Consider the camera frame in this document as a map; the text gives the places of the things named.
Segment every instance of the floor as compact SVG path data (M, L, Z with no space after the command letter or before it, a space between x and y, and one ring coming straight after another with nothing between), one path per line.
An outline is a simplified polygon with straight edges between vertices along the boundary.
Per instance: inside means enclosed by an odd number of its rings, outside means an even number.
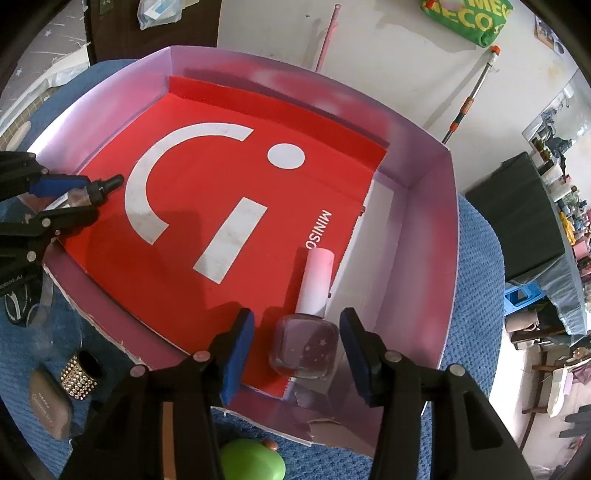
M534 371L540 361L536 347L515 350L509 334L503 331L499 362L489 400L517 444L521 443L529 415L521 411L533 402Z

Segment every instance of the blue plastic crate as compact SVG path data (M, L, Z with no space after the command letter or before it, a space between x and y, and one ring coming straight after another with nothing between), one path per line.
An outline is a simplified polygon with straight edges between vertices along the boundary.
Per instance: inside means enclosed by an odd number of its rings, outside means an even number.
M543 299L546 294L540 290L536 282L522 287L511 287L505 290L505 316L517 312L528 305Z

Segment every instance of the pink pole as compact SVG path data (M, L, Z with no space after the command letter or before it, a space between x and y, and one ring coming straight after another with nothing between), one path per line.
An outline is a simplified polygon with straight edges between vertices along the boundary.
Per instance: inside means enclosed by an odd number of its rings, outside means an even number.
M328 30L326 31L326 36L324 37L324 42L322 44L322 49L320 50L320 56L318 57L318 63L316 64L315 72L319 72L322 68L322 64L324 63L324 57L326 57L326 52L329 49L332 34L335 31L335 28L339 26L339 24L336 22L336 17L339 15L339 10L340 4L336 4L335 10L333 11L333 16L330 19Z

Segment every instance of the plastic bag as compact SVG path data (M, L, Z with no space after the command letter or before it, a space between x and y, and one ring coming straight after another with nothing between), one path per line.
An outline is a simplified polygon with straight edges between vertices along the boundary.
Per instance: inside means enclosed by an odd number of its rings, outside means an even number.
M138 7L139 29L178 22L183 16L183 0L141 0Z

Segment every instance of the nail polish bottle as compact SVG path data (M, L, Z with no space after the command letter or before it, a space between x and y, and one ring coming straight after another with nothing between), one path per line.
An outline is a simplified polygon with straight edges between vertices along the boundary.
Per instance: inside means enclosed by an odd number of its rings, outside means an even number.
M283 317L275 327L269 355L280 374L321 379L335 365L339 329L324 320L335 255L326 248L308 251L296 313Z

